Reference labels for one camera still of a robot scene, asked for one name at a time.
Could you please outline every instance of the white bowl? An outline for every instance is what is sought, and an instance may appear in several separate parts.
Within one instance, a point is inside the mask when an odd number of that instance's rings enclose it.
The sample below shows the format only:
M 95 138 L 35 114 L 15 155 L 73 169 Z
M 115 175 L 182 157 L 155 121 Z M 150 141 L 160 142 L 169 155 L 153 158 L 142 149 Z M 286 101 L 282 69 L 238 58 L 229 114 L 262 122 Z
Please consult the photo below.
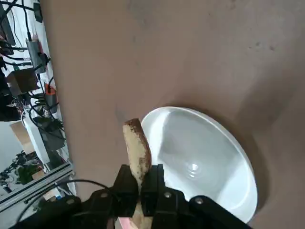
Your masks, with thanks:
M 247 223 L 255 213 L 257 189 L 250 161 L 237 140 L 198 111 L 161 107 L 142 121 L 152 164 L 163 164 L 168 187 L 189 200 L 205 195 Z

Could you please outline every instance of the wire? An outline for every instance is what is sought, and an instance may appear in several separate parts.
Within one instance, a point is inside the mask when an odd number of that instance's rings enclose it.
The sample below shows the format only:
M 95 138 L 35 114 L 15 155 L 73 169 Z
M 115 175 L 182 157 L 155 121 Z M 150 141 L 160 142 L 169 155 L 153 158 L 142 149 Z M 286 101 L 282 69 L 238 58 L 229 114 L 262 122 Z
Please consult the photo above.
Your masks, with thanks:
M 54 79 L 54 76 L 52 76 L 52 78 L 50 78 L 49 83 L 48 83 L 48 93 L 51 93 L 51 82 Z
M 15 22 L 15 15 L 14 15 L 14 13 L 13 13 L 13 10 L 11 10 L 11 15 L 12 15 L 12 17 L 13 17 L 13 26 L 14 26 L 14 34 L 15 34 L 15 37 L 17 38 L 17 40 L 18 40 L 20 46 L 22 47 L 21 41 L 19 40 L 19 38 L 18 38 L 18 36 L 17 36 L 17 34 L 16 34 L 16 22 Z
M 16 61 L 30 61 L 30 58 L 23 58 L 23 57 L 12 57 L 8 56 L 7 54 L 1 53 L 2 56 L 5 56 L 6 58 L 9 58 L 11 60 L 16 60 Z
M 51 117 L 52 117 L 53 119 L 57 120 L 57 119 L 53 116 L 53 114 L 52 114 L 52 112 L 51 112 L 51 107 L 49 106 L 49 104 L 48 104 L 48 102 L 47 102 L 46 94 L 45 94 L 45 92 L 44 92 L 44 90 L 43 90 L 42 83 L 41 83 L 41 78 L 40 78 L 40 74 L 39 74 L 39 73 L 37 74 L 37 78 L 38 78 L 38 80 L 39 80 L 39 83 L 40 83 L 40 86 L 41 86 L 41 89 L 42 89 L 42 92 L 43 92 L 44 101 L 45 101 L 45 105 L 47 106 L 47 110 L 49 111 Z
M 1 61 L 7 65 L 12 65 L 12 66 L 31 66 L 32 63 L 31 62 L 23 62 L 23 63 L 9 63 L 9 62 L 6 62 L 6 61 Z
M 4 4 L 4 5 L 11 5 L 11 3 L 8 2 L 8 1 L 0 1 L 0 3 L 2 3 L 2 4 Z M 26 9 L 26 10 L 34 11 L 34 9 L 31 8 L 31 7 L 22 6 L 22 5 L 19 5 L 19 4 L 13 4 L 13 6 L 20 7 L 20 8 L 24 8 L 24 9 Z
M 68 191 L 66 191 L 65 189 L 61 188 L 60 186 L 57 187 L 60 191 L 62 191 L 64 194 L 68 195 L 68 196 L 74 196 L 71 195 L 71 193 L 69 193 Z
M 27 11 L 25 8 L 23 8 L 23 11 L 24 11 L 24 16 L 25 16 L 25 26 L 27 27 L 28 40 L 31 41 L 32 37 L 31 37 L 30 29 L 29 29 L 28 14 L 27 14 Z
M 46 131 L 46 130 L 45 130 L 44 128 L 42 128 L 41 126 L 37 125 L 37 123 L 34 121 L 34 119 L 32 118 L 32 115 L 31 115 L 32 110 L 35 109 L 35 107 L 37 107 L 37 106 L 40 106 L 40 105 L 34 105 L 34 106 L 31 107 L 31 109 L 29 110 L 29 118 L 30 118 L 30 120 L 33 122 L 33 124 L 34 124 L 38 129 L 40 129 L 40 130 L 42 130 L 42 131 L 48 133 L 49 135 L 51 135 L 51 136 L 53 136 L 53 137 L 56 137 L 56 138 L 61 139 L 61 140 L 66 140 L 64 137 L 61 137 L 61 136 L 55 135 L 55 134 L 53 134 L 53 133 L 50 133 L 49 131 Z
M 47 193 L 48 191 L 52 190 L 53 188 L 56 188 L 58 187 L 59 185 L 66 185 L 66 184 L 69 184 L 69 183 L 77 183 L 77 182 L 83 182 L 83 183 L 90 183 L 90 184 L 94 184 L 94 185 L 98 185 L 100 187 L 103 187 L 104 189 L 107 189 L 110 191 L 110 189 L 106 186 L 106 185 L 103 185 L 101 183 L 98 183 L 96 181 L 93 181 L 93 180 L 86 180 L 86 179 L 76 179 L 76 180 L 68 180 L 68 181 L 63 181 L 63 182 L 58 182 L 56 185 L 52 185 L 50 186 L 48 189 L 46 189 L 44 192 L 40 193 L 34 200 L 32 200 L 23 210 L 22 212 L 19 214 L 19 216 L 17 217 L 17 220 L 16 220 L 16 224 L 20 222 L 20 220 L 22 219 L 22 216 L 24 215 L 24 213 L 30 208 L 30 206 L 33 205 L 33 203 L 35 203 L 38 199 L 40 199 L 45 193 Z
M 8 8 L 4 11 L 4 13 L 1 15 L 0 17 L 0 24 L 2 24 L 3 20 L 5 19 L 6 15 L 9 13 L 9 11 L 11 10 L 11 8 L 14 6 L 14 4 L 17 2 L 18 0 L 14 0 L 10 3 L 10 5 L 8 6 Z

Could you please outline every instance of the brown table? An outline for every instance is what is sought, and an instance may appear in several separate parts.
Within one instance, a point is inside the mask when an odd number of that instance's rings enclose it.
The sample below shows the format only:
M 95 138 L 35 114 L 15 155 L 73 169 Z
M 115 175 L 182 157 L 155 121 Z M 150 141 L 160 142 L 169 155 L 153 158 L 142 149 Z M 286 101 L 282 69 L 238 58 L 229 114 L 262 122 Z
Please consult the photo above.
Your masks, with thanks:
M 111 185 L 127 163 L 125 120 L 191 107 L 245 148 L 260 197 L 251 225 L 304 228 L 305 2 L 42 4 L 77 177 Z M 94 189 L 79 185 L 83 197 Z

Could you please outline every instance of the black cable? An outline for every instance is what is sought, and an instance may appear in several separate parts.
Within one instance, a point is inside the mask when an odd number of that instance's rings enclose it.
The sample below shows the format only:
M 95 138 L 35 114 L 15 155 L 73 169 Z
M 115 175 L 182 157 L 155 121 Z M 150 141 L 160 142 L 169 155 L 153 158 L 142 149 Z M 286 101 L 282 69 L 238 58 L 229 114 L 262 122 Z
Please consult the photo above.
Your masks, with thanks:
M 32 115 L 31 115 L 32 110 L 35 109 L 35 107 L 37 107 L 37 106 L 40 106 L 40 105 L 34 105 L 34 106 L 31 107 L 31 109 L 29 110 L 29 118 L 30 118 L 30 120 L 34 123 L 34 125 L 35 125 L 38 129 L 40 129 L 40 130 L 42 130 L 42 131 L 48 133 L 49 135 L 51 135 L 51 136 L 53 136 L 53 137 L 56 137 L 56 138 L 61 139 L 61 140 L 66 140 L 64 137 L 61 137 L 61 136 L 57 136 L 57 135 L 55 135 L 55 134 L 52 134 L 52 133 L 46 131 L 46 130 L 45 130 L 44 128 L 42 128 L 41 126 L 37 125 L 37 123 L 34 121 L 34 119 L 32 118 Z
M 16 60 L 16 61 L 29 61 L 30 58 L 23 58 L 23 57 L 12 57 L 8 56 L 7 54 L 1 53 L 2 56 L 5 56 L 6 58 L 9 58 L 11 60 Z
M 42 89 L 42 92 L 43 92 L 43 96 L 44 96 L 45 104 L 46 104 L 46 106 L 47 106 L 47 110 L 49 111 L 51 117 L 52 117 L 53 119 L 57 120 L 57 119 L 53 116 L 53 114 L 52 114 L 52 112 L 51 112 L 51 108 L 50 108 L 50 106 L 49 106 L 49 104 L 48 104 L 48 102 L 47 102 L 46 94 L 45 94 L 45 92 L 44 92 L 44 90 L 43 90 L 42 83 L 41 83 L 41 79 L 40 79 L 40 74 L 39 74 L 39 73 L 37 74 L 37 78 L 38 78 L 38 80 L 39 80 L 39 83 L 40 83 L 40 86 L 41 86 L 41 89 Z
M 50 78 L 49 83 L 48 83 L 48 93 L 51 93 L 51 82 L 54 79 L 54 76 L 52 76 L 52 78 Z
M 4 5 L 11 5 L 11 3 L 8 2 L 8 1 L 0 1 L 0 3 L 2 3 L 2 4 L 4 4 Z M 20 7 L 20 8 L 24 8 L 24 9 L 26 9 L 26 10 L 34 11 L 34 9 L 31 8 L 31 7 L 22 6 L 22 5 L 19 5 L 19 4 L 13 4 L 13 6 Z
M 11 15 L 12 15 L 12 17 L 13 17 L 13 26 L 14 26 L 14 34 L 15 34 L 15 37 L 17 38 L 17 40 L 18 40 L 20 46 L 22 47 L 21 41 L 19 40 L 19 38 L 18 38 L 18 36 L 17 36 L 17 34 L 16 34 L 16 22 L 15 22 L 15 15 L 14 15 L 13 11 L 11 11 Z
M 12 65 L 12 66 L 32 66 L 32 63 L 31 62 L 23 62 L 23 63 L 9 63 L 9 62 L 6 62 L 6 61 L 1 61 L 7 65 Z
M 6 15 L 9 13 L 9 11 L 11 10 L 11 8 L 14 6 L 14 4 L 17 2 L 18 0 L 14 0 L 12 2 L 10 2 L 10 5 L 8 6 L 8 8 L 4 11 L 4 13 L 0 16 L 0 24 L 2 24 L 3 20 L 5 19 Z
M 23 8 L 23 11 L 24 11 L 24 16 L 25 16 L 25 26 L 27 27 L 28 40 L 31 41 L 32 37 L 31 37 L 30 29 L 29 29 L 28 14 L 27 14 L 27 11 L 25 8 Z
M 76 179 L 76 180 L 68 180 L 68 181 L 63 181 L 63 182 L 58 182 L 56 185 L 52 185 L 50 186 L 48 189 L 46 189 L 43 193 L 40 193 L 34 200 L 32 200 L 23 210 L 22 212 L 19 214 L 19 216 L 17 217 L 16 220 L 16 224 L 18 224 L 20 222 L 20 220 L 22 219 L 22 216 L 24 215 L 24 213 L 30 208 L 30 206 L 33 205 L 33 203 L 35 203 L 38 199 L 40 199 L 45 193 L 47 193 L 48 191 L 60 186 L 60 185 L 66 185 L 69 183 L 77 183 L 77 182 L 83 182 L 83 183 L 90 183 L 90 184 L 94 184 L 94 185 L 98 185 L 100 187 L 103 187 L 104 189 L 107 189 L 110 191 L 109 187 L 107 187 L 104 184 L 98 183 L 96 181 L 93 180 L 86 180 L 86 179 Z

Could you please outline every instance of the metal frame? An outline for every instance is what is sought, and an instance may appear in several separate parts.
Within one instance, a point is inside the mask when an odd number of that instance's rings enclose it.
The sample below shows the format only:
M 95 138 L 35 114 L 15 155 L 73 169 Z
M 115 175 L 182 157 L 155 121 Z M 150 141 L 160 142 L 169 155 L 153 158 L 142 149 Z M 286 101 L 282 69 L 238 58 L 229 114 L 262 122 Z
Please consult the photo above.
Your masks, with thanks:
M 8 195 L 0 199 L 0 213 L 6 209 L 20 203 L 21 201 L 27 201 L 34 196 L 42 193 L 48 187 L 55 182 L 62 180 L 65 177 L 73 174 L 72 165 L 70 162 L 66 162 L 63 165 L 57 167 L 53 171 L 45 174 L 39 180 L 33 180 L 26 184 L 22 189 L 15 190 Z

